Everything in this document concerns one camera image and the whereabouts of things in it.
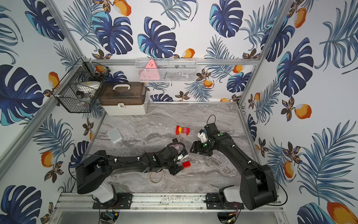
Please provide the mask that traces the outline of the red 2x2 lego brick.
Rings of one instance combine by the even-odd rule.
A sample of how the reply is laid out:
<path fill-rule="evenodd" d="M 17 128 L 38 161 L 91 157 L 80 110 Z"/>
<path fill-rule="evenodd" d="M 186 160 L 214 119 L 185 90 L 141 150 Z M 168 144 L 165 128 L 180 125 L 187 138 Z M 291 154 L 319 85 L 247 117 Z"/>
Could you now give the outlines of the red 2x2 lego brick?
<path fill-rule="evenodd" d="M 191 163 L 190 163 L 190 161 L 186 161 L 186 162 L 183 162 L 182 163 L 182 166 L 183 166 L 183 168 L 189 168 L 189 167 L 191 167 Z"/>

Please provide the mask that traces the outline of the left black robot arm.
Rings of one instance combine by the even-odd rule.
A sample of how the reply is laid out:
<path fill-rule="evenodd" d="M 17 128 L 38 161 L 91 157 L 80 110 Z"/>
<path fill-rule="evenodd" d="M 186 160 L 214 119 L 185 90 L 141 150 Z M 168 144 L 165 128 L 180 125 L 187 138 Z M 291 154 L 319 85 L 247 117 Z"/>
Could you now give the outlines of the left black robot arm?
<path fill-rule="evenodd" d="M 172 142 L 158 152 L 144 152 L 139 156 L 118 157 L 99 150 L 92 155 L 84 155 L 75 167 L 77 193 L 92 194 L 101 203 L 111 201 L 115 190 L 104 181 L 107 177 L 129 172 L 158 173 L 164 169 L 176 175 L 183 168 L 179 162 L 188 156 L 181 142 Z"/>

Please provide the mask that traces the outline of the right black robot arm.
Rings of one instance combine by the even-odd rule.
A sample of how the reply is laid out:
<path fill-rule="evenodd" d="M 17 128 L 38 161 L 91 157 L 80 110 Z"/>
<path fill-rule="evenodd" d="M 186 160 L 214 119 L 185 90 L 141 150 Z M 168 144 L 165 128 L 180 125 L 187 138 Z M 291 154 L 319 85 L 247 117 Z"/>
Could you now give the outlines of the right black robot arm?
<path fill-rule="evenodd" d="M 254 210 L 277 201 L 275 178 L 268 165 L 251 159 L 228 133 L 221 133 L 215 123 L 207 124 L 198 132 L 198 137 L 200 140 L 193 143 L 190 152 L 212 156 L 217 150 L 224 154 L 240 173 L 240 186 L 237 193 L 233 190 L 233 195 L 239 196 L 246 208 Z"/>

